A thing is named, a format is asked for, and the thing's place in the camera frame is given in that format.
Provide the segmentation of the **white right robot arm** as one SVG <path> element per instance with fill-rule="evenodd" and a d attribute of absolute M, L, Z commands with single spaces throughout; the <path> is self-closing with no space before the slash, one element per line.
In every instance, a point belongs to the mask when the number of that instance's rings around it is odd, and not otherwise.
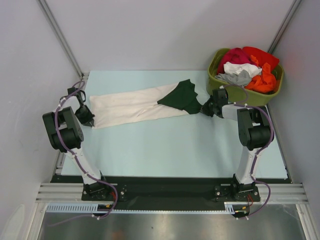
<path fill-rule="evenodd" d="M 230 185 L 214 187 L 216 202 L 260 201 L 256 184 L 256 171 L 261 153 L 274 140 L 274 128 L 265 106 L 249 106 L 246 103 L 229 103 L 229 96 L 224 87 L 214 89 L 201 113 L 217 116 L 237 122 L 238 137 L 242 153 L 237 171 L 232 176 Z"/>

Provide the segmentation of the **cream and green t-shirt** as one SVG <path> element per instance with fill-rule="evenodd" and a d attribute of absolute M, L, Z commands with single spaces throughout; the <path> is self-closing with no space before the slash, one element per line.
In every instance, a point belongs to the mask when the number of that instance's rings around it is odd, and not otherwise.
<path fill-rule="evenodd" d="M 196 86 L 189 79 L 136 91 L 93 95 L 94 128 L 194 115 L 201 111 Z"/>

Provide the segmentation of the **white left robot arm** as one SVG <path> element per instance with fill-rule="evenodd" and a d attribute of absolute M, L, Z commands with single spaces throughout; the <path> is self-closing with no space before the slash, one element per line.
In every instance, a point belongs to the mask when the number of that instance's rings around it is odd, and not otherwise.
<path fill-rule="evenodd" d="M 86 157 L 82 148 L 82 126 L 93 127 L 95 115 L 85 104 L 86 93 L 79 87 L 67 89 L 54 111 L 42 115 L 49 142 L 53 149 L 66 154 L 81 174 L 83 201 L 115 201 L 116 191 L 107 183 L 102 172 Z"/>

